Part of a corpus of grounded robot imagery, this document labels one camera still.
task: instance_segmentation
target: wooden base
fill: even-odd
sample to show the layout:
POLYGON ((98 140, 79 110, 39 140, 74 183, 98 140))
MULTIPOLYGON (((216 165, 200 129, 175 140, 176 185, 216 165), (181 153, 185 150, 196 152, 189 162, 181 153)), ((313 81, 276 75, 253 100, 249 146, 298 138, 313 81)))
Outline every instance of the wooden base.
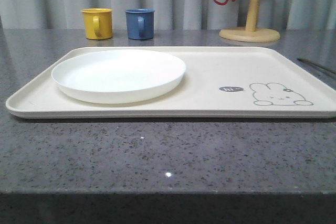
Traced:
POLYGON ((272 29, 256 28, 256 31, 245 31, 245 27, 232 27, 219 32, 222 38, 245 42, 270 42, 280 39, 280 33, 272 29))

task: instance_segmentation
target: tray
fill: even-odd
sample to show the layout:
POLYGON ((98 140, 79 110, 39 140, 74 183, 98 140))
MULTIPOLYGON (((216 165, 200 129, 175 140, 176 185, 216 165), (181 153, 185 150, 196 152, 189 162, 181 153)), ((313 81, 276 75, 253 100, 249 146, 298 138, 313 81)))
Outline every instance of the tray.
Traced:
POLYGON ((336 91, 278 52, 259 47, 86 47, 70 51, 6 101, 21 118, 228 117, 332 118, 336 91), (143 49, 186 63, 182 82, 160 97, 137 103, 95 104, 63 94, 50 73, 88 52, 143 49))

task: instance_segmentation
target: tray rim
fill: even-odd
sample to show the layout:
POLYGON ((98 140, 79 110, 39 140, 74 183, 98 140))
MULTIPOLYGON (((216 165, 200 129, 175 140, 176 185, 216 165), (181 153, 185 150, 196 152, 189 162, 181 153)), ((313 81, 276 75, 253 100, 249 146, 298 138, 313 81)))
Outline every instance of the tray rim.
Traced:
POLYGON ((230 48, 232 50, 241 51, 241 50, 259 50, 264 52, 271 52, 272 54, 275 54, 278 59, 281 61, 289 64, 291 68, 299 69, 302 73, 306 74, 310 79, 314 80, 314 82, 317 82, 319 85, 323 87, 323 89, 328 90, 329 92, 335 91, 333 88, 328 86, 323 81, 319 80, 315 76, 313 76, 308 71, 304 70, 279 52, 265 47, 241 47, 241 46, 134 46, 134 47, 80 47, 75 48, 69 52, 67 52, 65 55, 63 55, 61 58, 56 60, 53 64, 51 64, 49 67, 47 67, 45 70, 43 70, 40 74, 38 74, 36 77, 28 81, 25 85, 23 85, 21 88, 19 88, 16 92, 14 92, 9 98, 6 100, 6 107, 9 110, 10 114, 14 116, 18 116, 20 118, 25 119, 80 119, 80 118, 334 118, 336 117, 336 110, 311 110, 311 111, 301 111, 301 115, 295 115, 292 113, 297 113, 297 111, 276 111, 278 115, 272 115, 274 113, 273 110, 263 110, 262 115, 256 115, 254 112, 259 110, 249 110, 247 113, 243 110, 135 110, 131 111, 128 110, 126 113, 123 113, 123 110, 118 110, 116 115, 113 115, 115 111, 106 111, 106 110, 95 110, 95 112, 100 113, 99 115, 92 115, 92 111, 77 111, 77 110, 57 110, 57 111, 33 111, 33 110, 23 110, 15 108, 14 106, 11 106, 11 102, 13 99, 16 99, 16 97, 22 93, 25 92, 25 90, 32 84, 35 84, 36 82, 40 81, 40 78, 45 75, 47 72, 51 71, 54 66, 58 65, 62 61, 65 61, 67 59, 73 58, 77 55, 88 53, 87 50, 97 50, 97 51, 105 51, 105 50, 119 50, 119 49, 140 49, 140 50, 154 50, 155 49, 164 49, 167 51, 172 51, 172 49, 197 49, 197 52, 199 52, 200 49, 202 50, 208 50, 212 52, 217 52, 219 49, 224 48, 230 48), (44 115, 48 113, 54 113, 52 116, 44 115), (65 112, 75 112, 78 115, 64 115, 65 112))

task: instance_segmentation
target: yellow mug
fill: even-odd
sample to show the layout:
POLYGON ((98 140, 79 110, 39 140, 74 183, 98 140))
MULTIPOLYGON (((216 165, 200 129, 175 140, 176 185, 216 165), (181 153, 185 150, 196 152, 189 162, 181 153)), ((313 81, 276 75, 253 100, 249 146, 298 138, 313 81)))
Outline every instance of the yellow mug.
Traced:
POLYGON ((84 18, 85 35, 88 39, 109 39, 113 37, 112 9, 89 8, 81 10, 84 18))

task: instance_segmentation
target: mug handle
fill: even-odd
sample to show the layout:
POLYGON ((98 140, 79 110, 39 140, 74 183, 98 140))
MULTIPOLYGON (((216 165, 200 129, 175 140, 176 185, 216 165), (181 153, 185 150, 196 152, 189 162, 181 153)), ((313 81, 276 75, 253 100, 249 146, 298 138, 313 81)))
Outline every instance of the mug handle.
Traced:
POLYGON ((139 25, 139 36, 143 37, 145 32, 145 20, 143 17, 138 17, 138 25, 139 25))
POLYGON ((227 2, 229 2, 229 0, 226 0, 225 2, 219 2, 218 0, 214 0, 214 2, 215 2, 217 5, 226 5, 227 2))
POLYGON ((101 34, 100 34, 100 24, 98 16, 93 17, 93 29, 95 30, 94 33, 96 34, 96 36, 100 37, 101 34))

